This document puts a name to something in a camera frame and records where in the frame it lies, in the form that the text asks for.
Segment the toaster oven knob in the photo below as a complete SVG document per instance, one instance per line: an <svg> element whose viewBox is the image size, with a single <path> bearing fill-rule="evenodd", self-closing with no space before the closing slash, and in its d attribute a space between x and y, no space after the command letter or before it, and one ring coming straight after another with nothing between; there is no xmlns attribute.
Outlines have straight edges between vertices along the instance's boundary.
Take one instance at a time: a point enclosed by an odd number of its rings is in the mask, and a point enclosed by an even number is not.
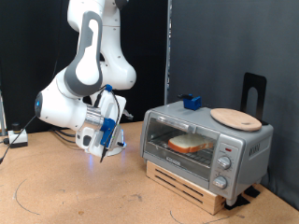
<svg viewBox="0 0 299 224"><path fill-rule="evenodd" d="M227 181L223 176L218 176L213 181L213 185L216 185L220 189L225 189L227 186Z"/></svg>
<svg viewBox="0 0 299 224"><path fill-rule="evenodd" d="M228 157L220 157L217 159L217 163L224 169L227 170L231 167L231 161Z"/></svg>

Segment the oven tray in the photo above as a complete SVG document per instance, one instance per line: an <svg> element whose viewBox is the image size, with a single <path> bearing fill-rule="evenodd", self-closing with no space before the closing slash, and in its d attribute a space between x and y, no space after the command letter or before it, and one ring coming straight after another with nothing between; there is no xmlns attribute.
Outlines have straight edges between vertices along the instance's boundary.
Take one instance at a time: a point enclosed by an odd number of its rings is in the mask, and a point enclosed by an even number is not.
<svg viewBox="0 0 299 224"><path fill-rule="evenodd" d="M168 140L170 138L173 138L175 136L178 136L178 132L171 132L162 136L159 136L155 139L152 139L149 141L150 144L155 145L157 147L162 147L165 150L171 151L172 153L176 153L181 157L187 158L192 161L199 162L205 166L208 166L210 168L210 164L213 158L214 153L214 147L212 148L205 148L196 152L192 153L179 153L173 149L171 149L168 146ZM213 142L213 146L215 146L215 141L212 141L210 138L208 138L209 141Z"/></svg>

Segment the round wooden board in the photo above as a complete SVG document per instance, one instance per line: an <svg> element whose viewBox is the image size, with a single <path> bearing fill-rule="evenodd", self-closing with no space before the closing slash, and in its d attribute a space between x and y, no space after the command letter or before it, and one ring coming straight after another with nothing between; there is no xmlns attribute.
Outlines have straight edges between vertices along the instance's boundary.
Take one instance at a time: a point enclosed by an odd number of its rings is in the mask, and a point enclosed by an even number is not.
<svg viewBox="0 0 299 224"><path fill-rule="evenodd" d="M262 123L254 117L233 109L212 109L211 116L222 124L243 131L253 132L262 128Z"/></svg>

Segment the control panel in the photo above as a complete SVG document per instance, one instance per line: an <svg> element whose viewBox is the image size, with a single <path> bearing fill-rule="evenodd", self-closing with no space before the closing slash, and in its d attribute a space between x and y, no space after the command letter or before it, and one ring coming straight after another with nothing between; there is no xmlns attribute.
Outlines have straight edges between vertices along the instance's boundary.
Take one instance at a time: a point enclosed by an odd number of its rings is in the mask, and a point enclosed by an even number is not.
<svg viewBox="0 0 299 224"><path fill-rule="evenodd" d="M232 141L228 136L223 137L225 139L223 139L224 141L220 140L214 155L209 188L212 192L229 199L233 194L238 156L243 144L241 141L235 141L235 139Z"/></svg>

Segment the toaster oven handle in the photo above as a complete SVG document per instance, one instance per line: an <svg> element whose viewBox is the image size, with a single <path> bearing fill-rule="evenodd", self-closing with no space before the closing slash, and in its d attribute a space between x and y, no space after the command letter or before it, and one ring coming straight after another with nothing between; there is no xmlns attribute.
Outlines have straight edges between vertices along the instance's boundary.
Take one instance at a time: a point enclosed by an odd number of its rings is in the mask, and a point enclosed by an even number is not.
<svg viewBox="0 0 299 224"><path fill-rule="evenodd" d="M180 129L187 133L194 133L194 131L195 131L195 129L192 126L190 126L188 124L181 123L180 121L176 121L174 119L166 119L164 117L158 117L157 121L162 124L171 126L173 128Z"/></svg>

